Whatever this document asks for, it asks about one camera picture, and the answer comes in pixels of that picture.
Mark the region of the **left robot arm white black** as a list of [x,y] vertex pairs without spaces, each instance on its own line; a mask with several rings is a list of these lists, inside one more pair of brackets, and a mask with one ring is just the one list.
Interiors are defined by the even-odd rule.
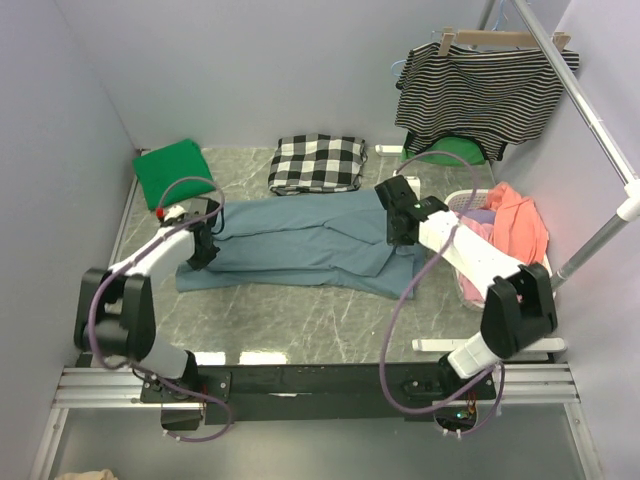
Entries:
[[134,254],[107,269],[91,268],[81,280],[73,340],[83,352],[97,347],[158,377],[197,389],[195,355],[156,333],[153,290],[178,266],[208,266],[219,252],[214,227],[224,225],[220,203],[196,197],[187,209],[159,212],[159,228]]

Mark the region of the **blue t shirt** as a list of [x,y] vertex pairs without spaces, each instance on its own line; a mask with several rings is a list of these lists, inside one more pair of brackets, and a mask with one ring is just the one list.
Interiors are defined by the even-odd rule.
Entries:
[[216,258],[201,270],[180,265],[178,291],[262,283],[399,298],[425,261],[418,245],[388,244],[372,190],[230,202],[223,213]]

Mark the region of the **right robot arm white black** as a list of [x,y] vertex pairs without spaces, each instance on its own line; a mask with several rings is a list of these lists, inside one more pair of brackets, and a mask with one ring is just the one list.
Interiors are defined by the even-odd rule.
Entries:
[[501,252],[463,223],[462,212],[434,196],[418,198],[402,175],[377,184],[375,192],[390,244],[435,252],[482,295],[479,331],[442,358],[447,379],[467,381],[556,330],[554,293],[542,264],[525,265]]

